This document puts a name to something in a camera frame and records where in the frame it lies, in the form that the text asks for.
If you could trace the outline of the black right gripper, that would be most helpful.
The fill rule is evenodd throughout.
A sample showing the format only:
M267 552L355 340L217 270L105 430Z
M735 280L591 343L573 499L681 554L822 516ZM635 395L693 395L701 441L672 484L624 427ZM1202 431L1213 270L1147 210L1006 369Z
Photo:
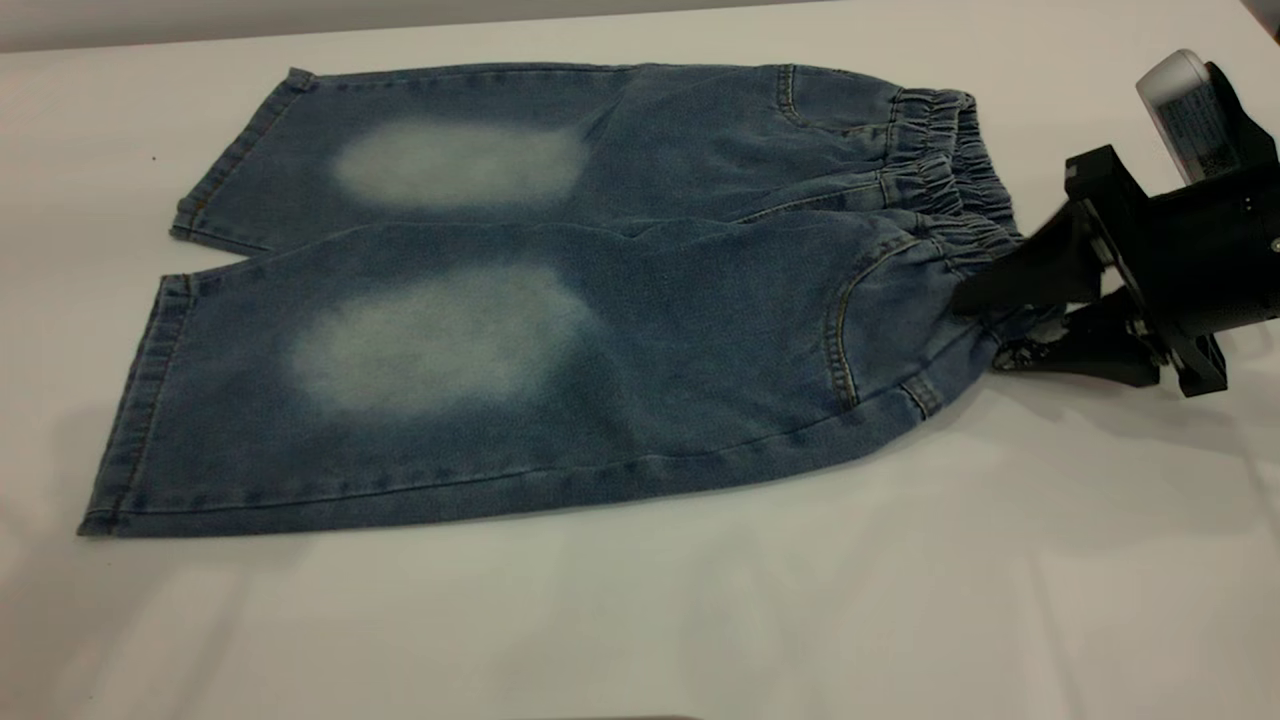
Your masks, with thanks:
M1169 365L1187 397L1225 391L1217 334L1277 318L1277 149L1260 145L1239 160L1149 196L1110 146L1070 159L1070 200L963 281L950 307L979 316L1088 304L1005 343L996 372L1156 386ZM1107 265L1123 287L1102 297Z

